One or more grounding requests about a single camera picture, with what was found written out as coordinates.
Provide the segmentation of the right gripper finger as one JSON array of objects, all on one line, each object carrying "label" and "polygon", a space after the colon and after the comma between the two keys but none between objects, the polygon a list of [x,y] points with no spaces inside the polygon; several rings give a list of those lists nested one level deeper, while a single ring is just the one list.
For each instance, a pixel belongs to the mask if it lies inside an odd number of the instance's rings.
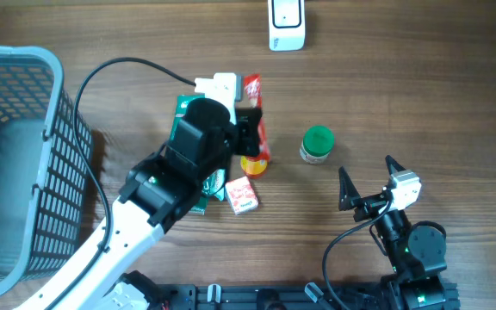
[{"label": "right gripper finger", "polygon": [[347,170],[343,166],[341,166],[338,170],[338,174],[340,183],[340,200],[343,201],[345,199],[359,199],[360,194],[357,191],[354,183],[351,181]]},{"label": "right gripper finger", "polygon": [[389,175],[393,175],[406,170],[406,168],[399,164],[391,155],[387,155],[385,157],[385,161]]}]

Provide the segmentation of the yellow red bottle green cap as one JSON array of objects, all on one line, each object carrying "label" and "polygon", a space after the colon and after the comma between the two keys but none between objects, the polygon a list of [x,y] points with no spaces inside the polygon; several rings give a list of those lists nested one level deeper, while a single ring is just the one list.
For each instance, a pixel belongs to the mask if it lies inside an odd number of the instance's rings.
[{"label": "yellow red bottle green cap", "polygon": [[269,161],[266,159],[248,158],[242,156],[240,158],[240,166],[247,177],[258,178],[266,172],[269,166]]}]

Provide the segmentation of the red Nescafe sachet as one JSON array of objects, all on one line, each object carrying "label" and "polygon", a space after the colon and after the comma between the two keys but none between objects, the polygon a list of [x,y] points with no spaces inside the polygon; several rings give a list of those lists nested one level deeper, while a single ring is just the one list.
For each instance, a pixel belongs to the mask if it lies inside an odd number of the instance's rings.
[{"label": "red Nescafe sachet", "polygon": [[[263,110],[263,95],[262,95],[262,81],[260,74],[251,74],[244,76],[244,91],[247,95],[249,102],[253,108]],[[257,127],[259,135],[259,155],[258,159],[266,161],[271,160],[270,148],[267,139],[266,127],[264,118],[260,119]]]}]

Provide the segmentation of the small red white box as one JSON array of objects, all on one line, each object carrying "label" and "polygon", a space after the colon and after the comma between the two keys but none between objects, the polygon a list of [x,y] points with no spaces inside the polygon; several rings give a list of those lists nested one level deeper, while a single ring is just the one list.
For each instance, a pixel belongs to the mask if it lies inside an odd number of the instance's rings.
[{"label": "small red white box", "polygon": [[236,215],[256,209],[259,201],[248,177],[241,177],[226,183],[226,198]]}]

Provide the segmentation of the light green wipes packet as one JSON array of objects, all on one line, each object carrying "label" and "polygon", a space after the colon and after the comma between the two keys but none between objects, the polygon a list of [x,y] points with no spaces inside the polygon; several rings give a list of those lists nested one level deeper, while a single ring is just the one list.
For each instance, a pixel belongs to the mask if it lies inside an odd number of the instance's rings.
[{"label": "light green wipes packet", "polygon": [[218,169],[202,184],[202,193],[206,197],[215,197],[219,201],[225,199],[226,170]]}]

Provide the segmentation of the green lid jar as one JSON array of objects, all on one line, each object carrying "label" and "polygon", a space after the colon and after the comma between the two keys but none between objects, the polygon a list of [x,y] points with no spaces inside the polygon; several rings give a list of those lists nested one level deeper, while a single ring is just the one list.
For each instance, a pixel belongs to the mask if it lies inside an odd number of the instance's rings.
[{"label": "green lid jar", "polygon": [[333,132],[325,126],[310,127],[304,134],[300,155],[309,164],[322,164],[326,161],[335,144]]}]

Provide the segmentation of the dark green 3M package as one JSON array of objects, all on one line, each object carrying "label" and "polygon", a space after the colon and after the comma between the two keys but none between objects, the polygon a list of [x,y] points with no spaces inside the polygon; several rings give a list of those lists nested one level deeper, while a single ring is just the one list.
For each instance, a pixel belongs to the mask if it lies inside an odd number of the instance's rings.
[{"label": "dark green 3M package", "polygon": [[[170,140],[175,137],[176,128],[179,120],[185,115],[189,104],[198,98],[203,98],[203,95],[181,95],[177,97],[177,106],[175,110],[174,120],[170,131]],[[201,196],[198,202],[190,209],[191,214],[204,215],[208,206],[208,198]]]}]

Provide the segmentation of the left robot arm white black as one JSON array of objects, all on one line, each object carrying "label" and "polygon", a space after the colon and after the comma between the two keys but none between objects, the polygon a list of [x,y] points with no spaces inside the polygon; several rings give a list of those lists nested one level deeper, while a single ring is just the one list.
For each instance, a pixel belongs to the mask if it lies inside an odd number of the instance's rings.
[{"label": "left robot arm white black", "polygon": [[111,212],[22,309],[92,309],[122,274],[200,200],[204,181],[233,156],[259,153],[260,108],[198,98],[172,140],[134,166]]}]

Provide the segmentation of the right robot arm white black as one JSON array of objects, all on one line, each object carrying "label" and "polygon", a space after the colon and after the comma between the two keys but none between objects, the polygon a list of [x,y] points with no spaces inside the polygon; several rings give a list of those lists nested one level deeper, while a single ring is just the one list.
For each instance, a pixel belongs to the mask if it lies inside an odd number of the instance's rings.
[{"label": "right robot arm white black", "polygon": [[457,309],[456,287],[443,281],[447,269],[447,233],[433,221],[411,223],[406,210],[419,198],[420,178],[391,156],[385,158],[389,179],[381,192],[362,197],[342,167],[339,206],[352,210],[354,221],[370,230],[394,273],[379,283],[379,300],[388,309]]}]

